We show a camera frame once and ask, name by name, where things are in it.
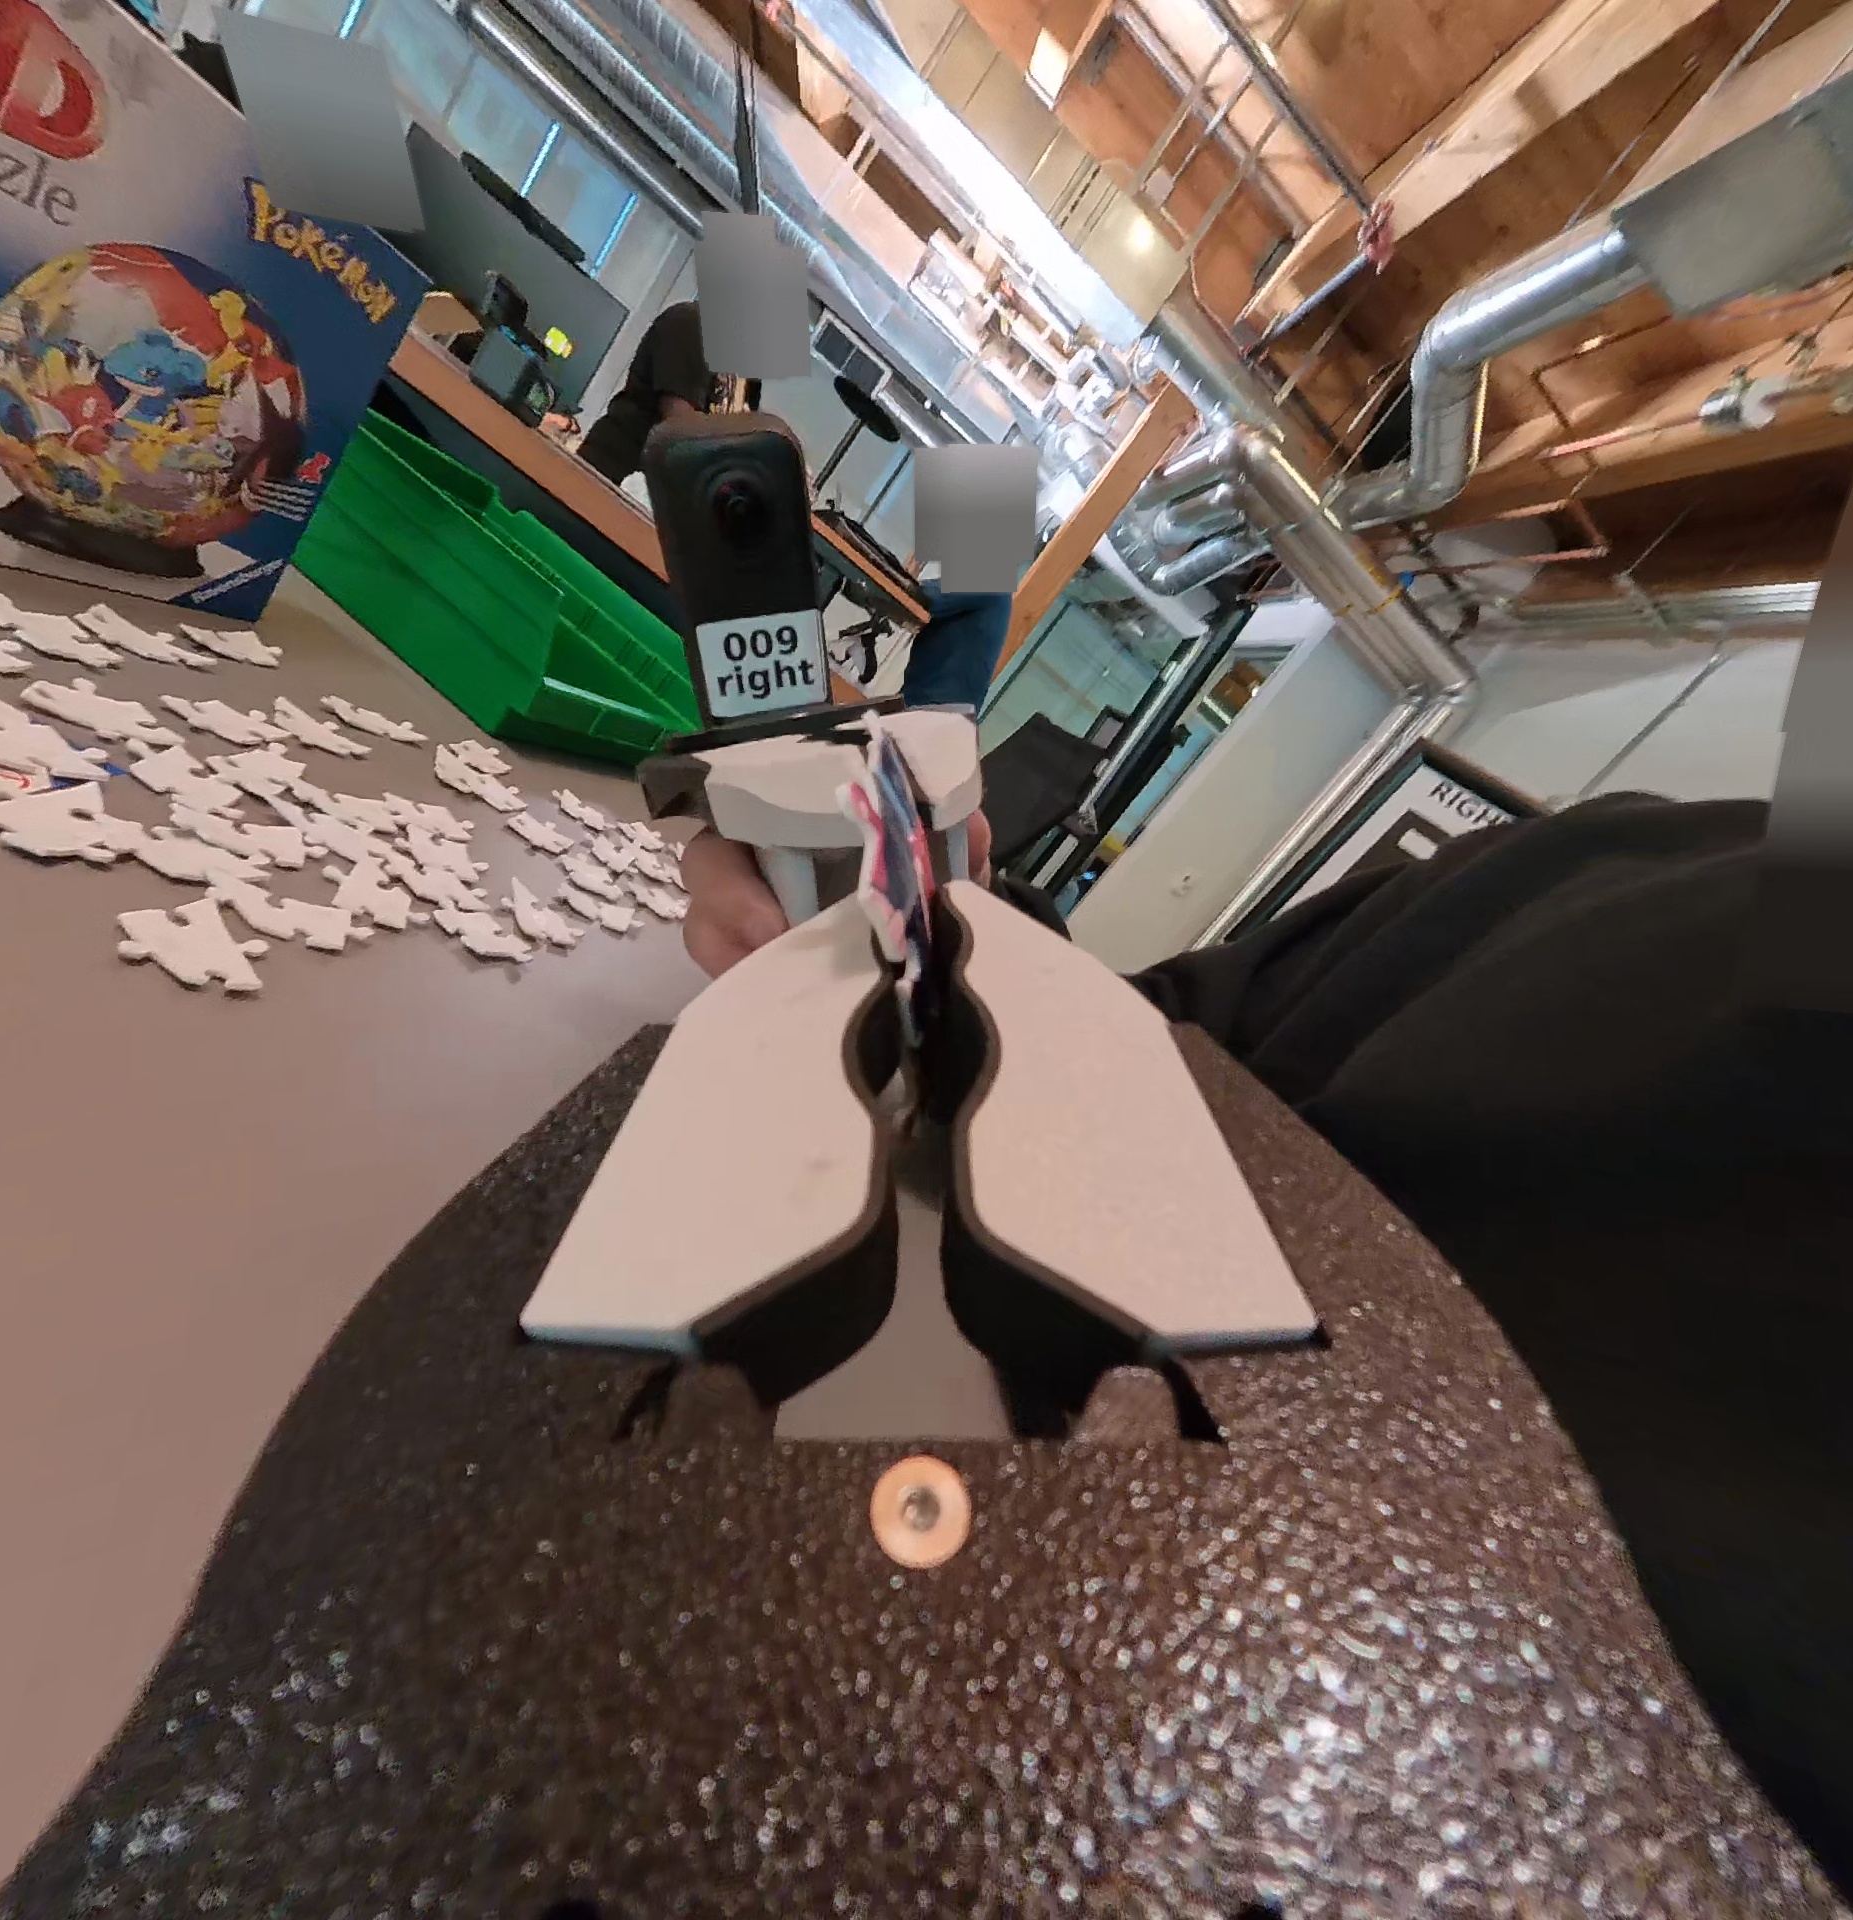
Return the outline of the stacked green plastic bins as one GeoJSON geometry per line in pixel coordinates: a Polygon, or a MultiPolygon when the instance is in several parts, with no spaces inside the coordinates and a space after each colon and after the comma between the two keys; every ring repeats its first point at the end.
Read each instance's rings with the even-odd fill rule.
{"type": "Polygon", "coordinates": [[[656,609],[378,410],[290,562],[484,732],[637,766],[701,724],[656,609]]]}

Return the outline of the silver elbow duct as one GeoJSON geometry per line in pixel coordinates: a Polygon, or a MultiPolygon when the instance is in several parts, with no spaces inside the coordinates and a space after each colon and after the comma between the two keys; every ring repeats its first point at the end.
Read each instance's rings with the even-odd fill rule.
{"type": "Polygon", "coordinates": [[[1627,232],[1592,216],[1451,295],[1411,357],[1411,450],[1342,481],[1329,513],[1370,529],[1447,510],[1481,458],[1488,363],[1640,286],[1627,232]]]}

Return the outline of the blue puzzle ball box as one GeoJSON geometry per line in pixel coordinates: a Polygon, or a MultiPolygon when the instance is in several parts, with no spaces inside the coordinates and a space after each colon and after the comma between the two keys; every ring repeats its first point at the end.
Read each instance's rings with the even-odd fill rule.
{"type": "Polygon", "coordinates": [[[424,293],[124,3],[0,0],[0,567],[257,620],[424,293]]]}

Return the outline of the person's right forearm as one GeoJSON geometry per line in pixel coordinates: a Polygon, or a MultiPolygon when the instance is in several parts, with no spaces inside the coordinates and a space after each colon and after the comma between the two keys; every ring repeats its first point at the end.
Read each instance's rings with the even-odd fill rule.
{"type": "Polygon", "coordinates": [[[1599,796],[1342,877],[1129,974],[1395,1203],[1411,1189],[1853,1187],[1837,928],[1768,801],[1599,796]]]}

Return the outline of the wooden support post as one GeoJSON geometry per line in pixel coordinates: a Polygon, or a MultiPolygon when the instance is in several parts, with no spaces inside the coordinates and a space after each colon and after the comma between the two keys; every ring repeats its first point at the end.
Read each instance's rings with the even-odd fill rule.
{"type": "Polygon", "coordinates": [[[1095,477],[1085,486],[1075,513],[1062,517],[1053,541],[1022,574],[994,674],[1016,659],[1016,648],[1034,637],[1037,620],[1056,605],[1062,586],[1078,574],[1078,567],[1130,503],[1141,481],[1173,456],[1173,448],[1179,448],[1194,423],[1200,407],[1169,375],[1152,375],[1143,383],[1141,421],[1118,437],[1107,470],[1095,470],[1095,477]]]}

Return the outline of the person's black sweater torso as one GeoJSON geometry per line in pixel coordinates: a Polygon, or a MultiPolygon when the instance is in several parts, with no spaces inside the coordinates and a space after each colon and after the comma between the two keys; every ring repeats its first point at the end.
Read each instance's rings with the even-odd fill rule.
{"type": "Polygon", "coordinates": [[[1711,1720],[1853,1901],[1853,1077],[1640,1126],[1301,1115],[1506,1331],[1711,1720]]]}

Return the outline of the copper pipe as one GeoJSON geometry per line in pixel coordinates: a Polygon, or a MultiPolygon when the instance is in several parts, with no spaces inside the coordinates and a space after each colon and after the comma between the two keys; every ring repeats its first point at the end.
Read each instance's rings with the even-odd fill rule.
{"type": "Polygon", "coordinates": [[[1493,448],[1481,497],[1505,517],[1562,517],[1578,553],[1643,510],[1701,529],[1730,510],[1795,510],[1806,477],[1853,462],[1853,269],[1694,321],[1604,327],[1533,365],[1554,410],[1493,448]]]}

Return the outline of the pile of white puzzle pieces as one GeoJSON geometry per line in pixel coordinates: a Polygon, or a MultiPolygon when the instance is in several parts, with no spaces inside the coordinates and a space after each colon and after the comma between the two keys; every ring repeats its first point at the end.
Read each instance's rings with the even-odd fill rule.
{"type": "Polygon", "coordinates": [[[115,766],[104,782],[0,801],[0,853],[162,878],[172,903],[115,917],[124,963],[257,997],[273,946],[347,955],[436,928],[474,963],[522,968],[686,919],[681,846],[648,821],[571,785],[541,803],[497,741],[429,737],[333,689],[247,697],[235,667],[284,674],[284,645],[0,591],[0,760],[115,766]]]}

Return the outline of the black chair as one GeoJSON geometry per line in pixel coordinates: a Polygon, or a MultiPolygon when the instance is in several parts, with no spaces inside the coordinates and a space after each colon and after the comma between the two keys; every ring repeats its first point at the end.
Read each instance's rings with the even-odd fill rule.
{"type": "Polygon", "coordinates": [[[1091,737],[1031,713],[982,758],[992,878],[999,895],[1025,895],[1047,922],[1065,922],[1078,886],[1107,868],[1100,839],[1179,737],[1179,729],[1158,729],[1118,770],[1112,732],[1122,732],[1118,713],[1100,713],[1091,737]]]}

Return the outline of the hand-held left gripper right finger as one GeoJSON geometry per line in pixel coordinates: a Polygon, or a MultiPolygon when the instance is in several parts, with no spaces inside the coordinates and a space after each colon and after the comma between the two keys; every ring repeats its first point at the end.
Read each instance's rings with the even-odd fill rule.
{"type": "Polygon", "coordinates": [[[972,878],[939,895],[939,1126],[942,1297],[1013,1430],[1122,1366],[1319,1344],[1173,1021],[972,878]]]}

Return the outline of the black desk device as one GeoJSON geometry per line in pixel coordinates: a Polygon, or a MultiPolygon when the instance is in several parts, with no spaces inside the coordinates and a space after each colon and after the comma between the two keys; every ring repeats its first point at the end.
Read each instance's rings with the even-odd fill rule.
{"type": "Polygon", "coordinates": [[[482,335],[468,357],[474,383],[497,396],[511,421],[566,421],[571,404],[559,395],[559,365],[571,357],[571,335],[547,327],[531,333],[531,305],[504,275],[482,280],[482,335]]]}

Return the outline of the person's right hand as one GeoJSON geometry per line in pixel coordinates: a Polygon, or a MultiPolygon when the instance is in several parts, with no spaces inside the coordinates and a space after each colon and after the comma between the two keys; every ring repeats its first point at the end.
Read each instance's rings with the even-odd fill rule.
{"type": "Polygon", "coordinates": [[[723,839],[716,826],[701,826],[686,846],[681,878],[689,889],[681,942],[707,976],[740,968],[752,951],[793,928],[754,848],[723,839]]]}

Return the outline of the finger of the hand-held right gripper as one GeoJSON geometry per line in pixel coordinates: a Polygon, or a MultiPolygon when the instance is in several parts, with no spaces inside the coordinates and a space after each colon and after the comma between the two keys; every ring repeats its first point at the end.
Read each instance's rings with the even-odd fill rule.
{"type": "Polygon", "coordinates": [[[840,801],[867,778],[867,732],[770,732],[707,752],[707,821],[752,848],[857,848],[864,817],[840,801]]]}
{"type": "Polygon", "coordinates": [[[886,732],[906,760],[917,807],[930,832],[963,826],[982,807],[982,741],[963,707],[899,707],[886,732]]]}

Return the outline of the rectangular metal duct box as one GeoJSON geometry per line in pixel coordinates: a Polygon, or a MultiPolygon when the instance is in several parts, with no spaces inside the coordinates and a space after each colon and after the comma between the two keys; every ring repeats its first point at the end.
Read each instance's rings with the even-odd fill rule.
{"type": "Polygon", "coordinates": [[[1853,72],[1610,206],[1681,312],[1795,293],[1853,261],[1853,72]]]}

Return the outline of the black wall monitor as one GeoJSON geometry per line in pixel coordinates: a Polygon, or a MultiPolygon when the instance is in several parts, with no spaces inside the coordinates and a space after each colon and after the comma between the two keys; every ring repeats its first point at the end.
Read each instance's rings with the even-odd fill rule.
{"type": "Polygon", "coordinates": [[[623,333],[623,302],[610,295],[580,261],[559,246],[559,230],[541,219],[507,184],[484,184],[463,155],[450,155],[424,125],[405,126],[405,157],[419,197],[417,230],[386,230],[387,243],[436,293],[463,311],[482,311],[484,280],[501,275],[528,305],[522,327],[547,353],[554,410],[574,414],[605,348],[623,333]]]}

